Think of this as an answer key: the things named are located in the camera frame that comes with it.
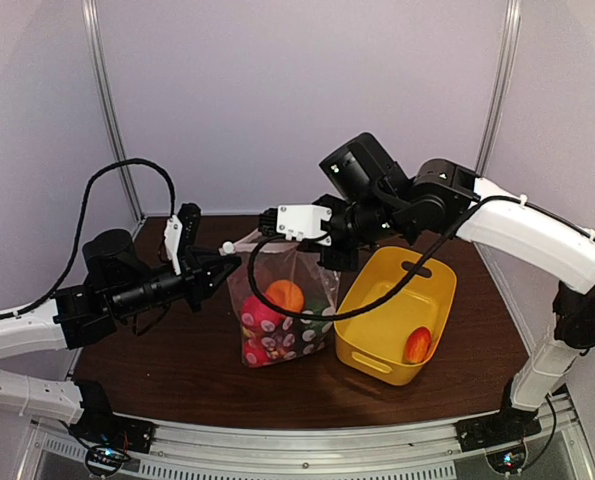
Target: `dark wood surface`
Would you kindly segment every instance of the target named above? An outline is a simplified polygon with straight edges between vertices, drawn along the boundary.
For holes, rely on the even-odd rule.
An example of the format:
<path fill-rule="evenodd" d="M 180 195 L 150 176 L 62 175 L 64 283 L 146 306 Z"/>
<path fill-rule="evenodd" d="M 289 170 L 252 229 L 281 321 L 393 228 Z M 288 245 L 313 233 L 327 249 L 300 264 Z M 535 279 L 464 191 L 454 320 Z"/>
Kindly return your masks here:
<path fill-rule="evenodd" d="M 255 227 L 254 217 L 206 217 L 197 239 L 217 247 Z M 162 219 L 149 219 L 137 249 L 156 263 Z M 422 237 L 415 250 L 433 240 Z M 401 241 L 390 244 L 405 245 Z M 475 248 L 448 242 L 436 258 L 457 274 L 452 312 L 437 352 L 404 387 L 393 387 L 341 364 L 334 347 L 298 360 L 249 369 L 224 285 L 192 314 L 176 302 L 143 337 L 130 329 L 86 347 L 76 378 L 99 381 L 115 411 L 160 420 L 245 428 L 389 425 L 498 408 L 506 381 L 527 355 Z M 342 293 L 353 277 L 345 275 Z M 147 322 L 146 315 L 141 320 Z"/>

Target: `bin handle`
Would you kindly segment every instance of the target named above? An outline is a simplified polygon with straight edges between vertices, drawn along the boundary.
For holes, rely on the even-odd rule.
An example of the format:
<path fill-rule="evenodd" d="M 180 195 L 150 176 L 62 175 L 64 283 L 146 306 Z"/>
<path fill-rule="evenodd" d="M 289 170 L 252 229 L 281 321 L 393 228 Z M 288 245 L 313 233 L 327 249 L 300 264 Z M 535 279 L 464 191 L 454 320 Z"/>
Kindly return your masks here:
<path fill-rule="evenodd" d="M 377 360 L 367 357 L 366 355 L 363 355 L 359 352 L 352 352 L 351 357 L 357 363 L 361 363 L 362 365 L 370 367 L 373 370 L 377 370 L 380 373 L 389 374 L 389 373 L 392 373 L 392 371 L 393 371 L 393 369 L 389 365 L 386 365 L 385 363 L 378 362 Z"/>

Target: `yellow bin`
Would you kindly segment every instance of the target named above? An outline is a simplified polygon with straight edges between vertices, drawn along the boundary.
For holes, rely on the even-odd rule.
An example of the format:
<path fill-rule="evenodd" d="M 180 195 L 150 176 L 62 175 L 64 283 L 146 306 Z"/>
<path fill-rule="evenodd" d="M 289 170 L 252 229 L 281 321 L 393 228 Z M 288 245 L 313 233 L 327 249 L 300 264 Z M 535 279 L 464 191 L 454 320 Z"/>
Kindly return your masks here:
<path fill-rule="evenodd" d="M 359 308 L 390 290 L 419 259 L 419 253 L 399 247 L 379 249 L 368 261 L 339 313 Z M 446 264 L 430 259 L 404 289 L 381 307 L 335 322 L 337 357 L 346 365 L 391 385 L 409 383 L 435 354 L 453 303 L 457 276 Z M 404 346 L 419 327 L 431 333 L 422 363 L 404 363 Z"/>

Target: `toy fruit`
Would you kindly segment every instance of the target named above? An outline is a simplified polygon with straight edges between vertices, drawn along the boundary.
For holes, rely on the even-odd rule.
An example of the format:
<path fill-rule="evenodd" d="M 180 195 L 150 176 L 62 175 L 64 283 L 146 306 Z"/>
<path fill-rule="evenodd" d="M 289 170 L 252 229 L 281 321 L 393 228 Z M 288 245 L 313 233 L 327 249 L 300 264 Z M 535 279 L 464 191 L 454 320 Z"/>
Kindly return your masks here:
<path fill-rule="evenodd" d="M 430 330 L 419 327 L 410 334 L 404 347 L 404 361 L 408 363 L 421 363 L 426 358 L 430 348 Z"/>
<path fill-rule="evenodd" d="M 281 313 L 261 303 L 254 295 L 244 300 L 241 307 L 241 323 L 245 329 L 255 335 L 274 332 L 285 318 Z"/>
<path fill-rule="evenodd" d="M 242 354 L 249 367 L 263 367 L 270 363 L 270 358 L 268 358 L 266 350 L 254 339 L 246 340 Z"/>
<path fill-rule="evenodd" d="M 277 280 L 266 289 L 266 296 L 286 310 L 301 312 L 304 308 L 304 292 L 290 280 Z"/>

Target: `black cable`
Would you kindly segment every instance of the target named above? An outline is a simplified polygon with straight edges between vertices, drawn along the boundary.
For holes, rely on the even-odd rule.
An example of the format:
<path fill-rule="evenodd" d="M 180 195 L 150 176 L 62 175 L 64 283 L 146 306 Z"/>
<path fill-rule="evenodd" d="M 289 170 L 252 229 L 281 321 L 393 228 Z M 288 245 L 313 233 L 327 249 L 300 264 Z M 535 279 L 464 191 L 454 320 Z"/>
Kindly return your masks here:
<path fill-rule="evenodd" d="M 169 311 L 170 311 L 170 303 L 164 305 L 162 312 L 159 314 L 159 316 L 155 320 L 153 320 L 152 322 L 147 324 L 141 330 L 138 330 L 138 328 L 137 328 L 137 315 L 135 315 L 133 317 L 133 335 L 135 335 L 136 337 L 141 337 L 145 333 L 148 333 L 151 328 L 153 328 L 155 325 L 157 325 L 159 322 L 161 322 L 164 319 L 164 317 L 168 314 Z"/>
<path fill-rule="evenodd" d="M 75 435 L 75 432 L 72 431 L 72 429 L 70 428 L 70 426 L 64 422 L 64 421 L 59 421 L 59 423 L 61 423 L 64 428 L 66 429 L 66 431 L 68 432 L 68 434 L 73 437 L 77 443 L 79 443 L 82 447 L 84 447 L 86 449 L 87 455 L 84 457 L 84 466 L 86 467 L 86 469 L 88 470 L 88 472 L 91 475 L 94 475 L 96 477 L 101 477 L 102 475 L 104 477 L 110 477 L 114 474 L 116 474 L 121 467 L 132 460 L 132 457 L 130 455 L 128 455 L 125 451 L 121 452 L 119 450 L 117 450 L 116 448 L 110 446 L 110 445 L 106 445 L 106 444 L 98 444 L 98 445 L 87 445 L 86 442 L 84 442 L 81 438 L 79 438 L 79 436 Z M 90 460 L 95 460 L 95 461 L 99 461 L 100 463 L 104 463 L 105 459 L 110 458 L 110 460 L 112 460 L 113 462 L 115 462 L 117 465 L 114 467 L 113 470 L 109 470 L 109 471 L 103 471 L 103 472 L 98 472 L 93 470 L 93 465 L 90 465 Z"/>
<path fill-rule="evenodd" d="M 529 463 L 527 463 L 526 465 L 524 465 L 521 468 L 522 472 L 528 470 L 533 465 L 535 465 L 535 463 L 537 463 L 537 461 L 544 455 L 544 453 L 546 453 L 546 450 L 548 450 L 548 447 L 550 446 L 550 444 L 553 441 L 553 438 L 555 437 L 555 432 L 557 431 L 557 412 L 555 412 L 555 407 L 553 407 L 553 402 L 550 401 L 550 398 L 548 396 L 546 396 L 546 402 L 548 403 L 548 406 L 550 407 L 550 412 L 553 414 L 553 429 L 550 431 L 550 435 L 548 436 L 548 440 L 546 440 L 544 447 L 535 456 L 535 458 L 532 459 L 532 461 L 530 461 Z"/>
<path fill-rule="evenodd" d="M 272 237 L 265 238 L 261 242 L 259 242 L 253 249 L 252 253 L 250 254 L 250 259 L 248 261 L 248 268 L 247 268 L 248 283 L 250 285 L 250 289 L 253 292 L 253 295 L 255 295 L 261 303 L 263 303 L 265 306 L 267 306 L 274 312 L 277 312 L 277 313 L 280 313 L 282 315 L 286 315 L 289 317 L 301 318 L 303 320 L 320 321 L 320 322 L 338 322 L 338 321 L 342 321 L 342 320 L 348 320 L 349 318 L 355 317 L 357 315 L 362 315 L 364 313 L 368 313 L 371 310 L 374 310 L 374 309 L 382 306 L 387 301 L 389 301 L 391 298 L 393 298 L 395 295 L 397 295 L 413 279 L 413 277 L 417 274 L 417 272 L 419 272 L 419 270 L 423 267 L 424 263 L 426 263 L 435 254 L 435 252 L 437 252 L 437 250 L 439 250 L 444 245 L 444 243 L 446 243 L 449 239 L 453 238 L 453 236 L 457 233 L 459 228 L 464 223 L 466 223 L 468 220 L 470 220 L 470 218 L 481 207 L 483 207 L 487 203 L 494 202 L 494 201 L 506 201 L 506 202 L 510 202 L 510 203 L 521 204 L 521 200 L 516 197 L 510 197 L 510 196 L 506 196 L 506 195 L 493 195 L 490 197 L 486 197 L 483 200 L 481 200 L 479 203 L 473 205 L 468 210 L 466 210 L 464 213 L 462 213 L 459 216 L 459 218 L 450 227 L 448 227 L 448 229 L 422 254 L 422 256 L 419 258 L 419 260 L 417 260 L 417 262 L 411 267 L 411 269 L 408 270 L 406 275 L 404 275 L 402 277 L 402 279 L 392 289 L 390 289 L 388 292 L 386 292 L 383 296 L 379 297 L 378 299 L 372 301 L 371 303 L 369 303 L 367 305 L 364 305 L 363 307 L 359 307 L 354 310 L 350 310 L 348 312 L 341 313 L 341 314 L 323 316 L 323 315 L 307 314 L 307 313 L 301 313 L 301 312 L 292 312 L 292 311 L 286 310 L 285 308 L 282 308 L 278 305 L 275 305 L 270 300 L 268 300 L 266 298 L 266 296 L 259 290 L 259 287 L 257 286 L 257 282 L 255 280 L 255 260 L 257 259 L 257 256 L 259 255 L 259 252 L 261 252 L 262 248 L 264 248 L 267 244 L 269 244 L 271 242 L 285 238 L 283 235 L 275 235 Z M 588 233 L 583 228 L 578 227 L 577 225 L 569 222 L 568 220 L 561 218 L 558 215 L 556 215 L 552 212 L 549 212 L 548 210 L 545 210 L 537 205 L 533 205 L 532 203 L 526 202 L 525 205 L 529 208 L 532 208 L 533 210 L 536 210 L 544 215 L 547 215 L 548 217 L 550 217 L 554 220 L 557 220 L 557 221 L 565 224 L 566 226 L 568 226 L 568 227 L 572 228 L 573 230 L 575 230 L 576 232 L 578 232 L 580 235 L 583 235 L 586 238 L 591 238 L 590 233 Z"/>
<path fill-rule="evenodd" d="M 81 201 L 81 209 L 79 211 L 79 219 L 77 220 L 77 228 L 75 230 L 75 238 L 73 240 L 73 247 L 70 252 L 70 258 L 68 259 L 68 262 L 66 263 L 66 268 L 64 269 L 62 274 L 59 276 L 59 278 L 57 279 L 55 284 L 52 287 L 50 287 L 50 289 L 44 295 L 42 295 L 40 298 L 38 298 L 31 304 L 29 304 L 23 308 L 20 308 L 17 311 L 1 313 L 0 320 L 4 320 L 6 318 L 13 318 L 15 316 L 15 314 L 24 315 L 25 313 L 31 312 L 31 311 L 35 310 L 36 308 L 40 307 L 41 305 L 43 305 L 44 303 L 46 303 L 48 300 L 50 300 L 50 297 L 52 297 L 55 294 L 57 289 L 59 289 L 61 284 L 64 282 L 64 280 L 70 273 L 70 270 L 72 269 L 73 264 L 75 263 L 75 259 L 77 258 L 77 253 L 79 252 L 79 241 L 81 238 L 82 228 L 84 226 L 84 217 L 86 216 L 86 208 L 88 207 L 88 198 L 90 197 L 90 191 L 92 189 L 93 184 L 99 179 L 99 177 L 110 172 L 111 170 L 115 170 L 115 169 L 121 168 L 121 167 L 127 167 L 129 165 L 143 165 L 145 167 L 152 168 L 153 170 L 155 170 L 157 173 L 159 173 L 159 175 L 161 175 L 164 178 L 164 180 L 166 181 L 166 185 L 168 186 L 168 193 L 170 195 L 170 215 L 172 216 L 175 214 L 175 186 L 173 184 L 172 178 L 170 178 L 170 175 L 168 175 L 168 172 L 166 170 L 164 170 L 162 167 L 157 165 L 155 162 L 151 162 L 150 160 L 145 160 L 143 158 L 131 158 L 129 160 L 123 160 L 121 162 L 113 163 L 112 165 L 108 165 L 104 168 L 101 168 L 92 177 L 90 177 L 90 179 L 88 180 L 88 183 L 86 184 L 86 189 L 84 190 L 84 196 Z"/>

